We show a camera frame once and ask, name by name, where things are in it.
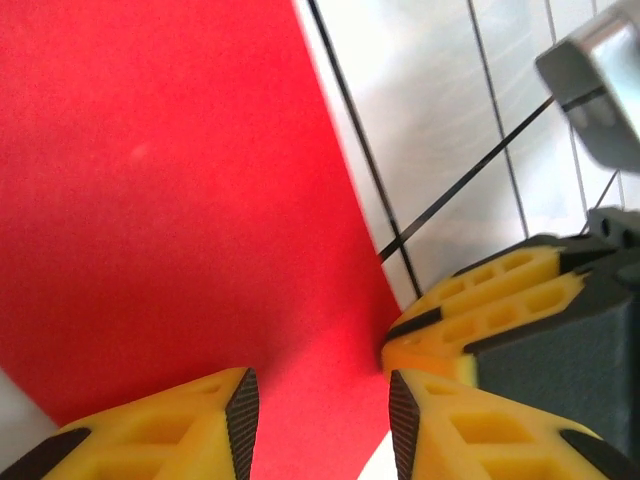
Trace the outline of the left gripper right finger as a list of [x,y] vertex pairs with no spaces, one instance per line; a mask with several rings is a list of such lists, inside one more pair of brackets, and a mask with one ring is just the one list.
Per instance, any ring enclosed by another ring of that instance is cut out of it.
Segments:
[[404,480],[639,476],[577,422],[420,370],[391,373],[389,421]]

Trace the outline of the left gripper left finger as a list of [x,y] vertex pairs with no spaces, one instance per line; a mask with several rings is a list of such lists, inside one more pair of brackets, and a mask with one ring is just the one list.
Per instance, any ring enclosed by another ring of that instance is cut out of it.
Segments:
[[212,375],[76,420],[4,479],[248,479],[260,396],[252,368]]

